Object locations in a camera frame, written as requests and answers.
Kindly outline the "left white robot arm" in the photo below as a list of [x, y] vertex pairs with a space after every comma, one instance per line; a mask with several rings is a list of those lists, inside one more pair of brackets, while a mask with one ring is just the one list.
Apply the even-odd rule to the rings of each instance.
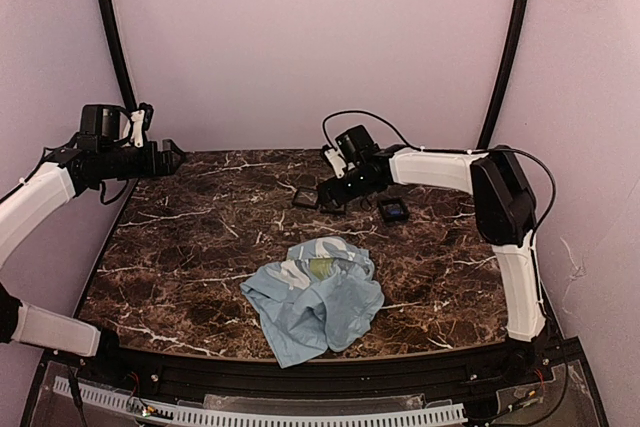
[[[149, 138], [154, 108], [87, 104], [77, 131], [65, 143], [43, 149], [34, 168], [1, 198], [1, 260], [7, 262], [44, 223], [89, 190], [108, 206], [109, 181], [171, 176], [185, 152], [171, 139]], [[117, 346], [117, 334], [73, 316], [37, 306], [1, 290], [1, 341], [91, 359]]]

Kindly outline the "light blue printed t-shirt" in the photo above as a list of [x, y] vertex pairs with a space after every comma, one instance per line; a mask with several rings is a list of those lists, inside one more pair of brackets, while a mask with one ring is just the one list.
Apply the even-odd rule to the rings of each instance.
[[367, 249], [320, 237], [289, 248], [240, 289], [279, 366], [289, 368], [342, 352], [370, 331], [385, 301], [374, 274]]

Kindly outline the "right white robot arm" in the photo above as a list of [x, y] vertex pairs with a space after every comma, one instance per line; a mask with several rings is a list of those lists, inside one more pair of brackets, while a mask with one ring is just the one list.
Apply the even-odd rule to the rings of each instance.
[[476, 226], [496, 256], [507, 305], [507, 334], [532, 342], [546, 324], [536, 259], [542, 222], [518, 159], [532, 154], [508, 146], [487, 150], [427, 149], [407, 143], [381, 148], [357, 125], [328, 142], [322, 159], [333, 177], [317, 187], [323, 206], [342, 207], [392, 184], [423, 185], [472, 196]]

